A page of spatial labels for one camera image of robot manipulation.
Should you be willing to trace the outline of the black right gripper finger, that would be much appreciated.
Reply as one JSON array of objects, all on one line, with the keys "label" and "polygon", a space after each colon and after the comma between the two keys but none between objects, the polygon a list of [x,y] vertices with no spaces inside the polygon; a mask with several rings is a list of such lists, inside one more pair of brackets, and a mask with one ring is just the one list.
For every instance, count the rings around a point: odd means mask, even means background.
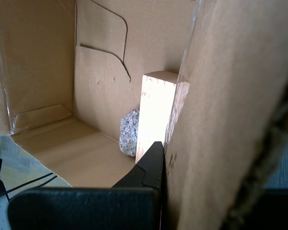
[{"label": "black right gripper finger", "polygon": [[34,188],[10,200],[13,230],[157,230],[164,147],[156,141],[111,188]]},{"label": "black right gripper finger", "polygon": [[246,230],[288,230],[288,189],[266,189],[245,219]]}]

